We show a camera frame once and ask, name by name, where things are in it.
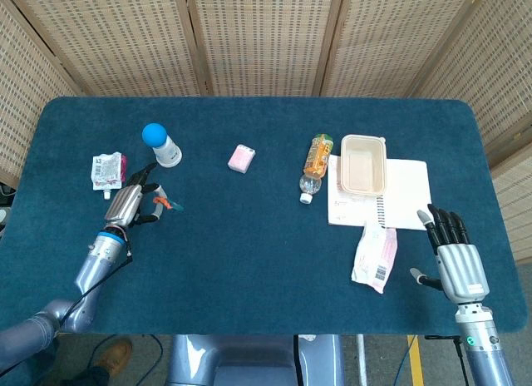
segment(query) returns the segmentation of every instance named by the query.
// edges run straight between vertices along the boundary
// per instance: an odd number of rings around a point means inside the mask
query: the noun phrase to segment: person's foot
[[[129,339],[118,339],[103,352],[96,366],[104,368],[113,378],[126,367],[132,349]]]

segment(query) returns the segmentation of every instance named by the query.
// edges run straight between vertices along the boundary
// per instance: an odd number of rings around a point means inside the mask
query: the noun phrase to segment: yellow floor line
[[[413,335],[408,335],[406,337],[408,340],[408,345],[412,342],[414,339]],[[410,369],[412,372],[412,386],[423,386],[423,371],[421,369],[421,355],[419,353],[419,344],[417,343],[417,340],[419,338],[416,338],[414,340],[412,347],[410,348]]]

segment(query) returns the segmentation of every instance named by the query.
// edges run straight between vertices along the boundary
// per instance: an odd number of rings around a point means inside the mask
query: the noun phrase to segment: small pink box
[[[231,170],[245,174],[248,170],[249,163],[251,163],[254,156],[255,151],[253,149],[244,145],[238,145],[236,146],[236,149],[234,149],[233,155],[227,165]]]

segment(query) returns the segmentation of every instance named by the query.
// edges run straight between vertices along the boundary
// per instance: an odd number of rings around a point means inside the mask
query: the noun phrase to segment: white notebook
[[[387,188],[382,196],[354,195],[340,185],[340,158],[328,164],[328,222],[364,226],[378,222],[387,228],[425,230],[417,211],[431,203],[429,176],[424,161],[387,159]]]

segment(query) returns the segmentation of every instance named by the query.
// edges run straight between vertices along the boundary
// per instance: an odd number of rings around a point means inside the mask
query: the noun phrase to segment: orange juice bottle
[[[303,176],[299,180],[301,197],[299,201],[308,205],[313,199],[313,195],[322,186],[322,178],[327,171],[329,156],[333,148],[333,139],[327,134],[317,134],[313,138],[312,145],[308,151]]]

